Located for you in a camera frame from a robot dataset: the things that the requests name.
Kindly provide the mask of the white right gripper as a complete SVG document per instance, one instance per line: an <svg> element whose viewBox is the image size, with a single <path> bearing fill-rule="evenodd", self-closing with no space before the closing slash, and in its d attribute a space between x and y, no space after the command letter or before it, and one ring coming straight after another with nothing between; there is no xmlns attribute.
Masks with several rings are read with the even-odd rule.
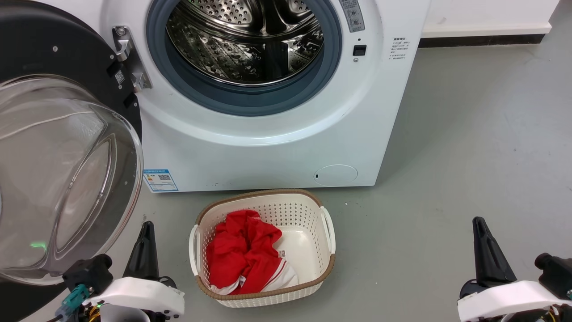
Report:
<svg viewBox="0 0 572 322"><path fill-rule="evenodd" d="M517 281L482 217L472 220L475 280L457 301L462 322L569 322L571 279Z"/></svg>

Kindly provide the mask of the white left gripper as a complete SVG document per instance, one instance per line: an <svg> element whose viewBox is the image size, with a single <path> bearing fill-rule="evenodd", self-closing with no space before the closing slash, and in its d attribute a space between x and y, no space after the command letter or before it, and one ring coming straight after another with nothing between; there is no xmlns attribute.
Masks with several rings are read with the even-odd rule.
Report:
<svg viewBox="0 0 572 322"><path fill-rule="evenodd" d="M145 280L150 233L150 276L159 279L155 225L143 222L131 250L123 278L114 280L102 294L84 306L99 308L100 319L176 319L185 313L184 292L159 281Z"/></svg>

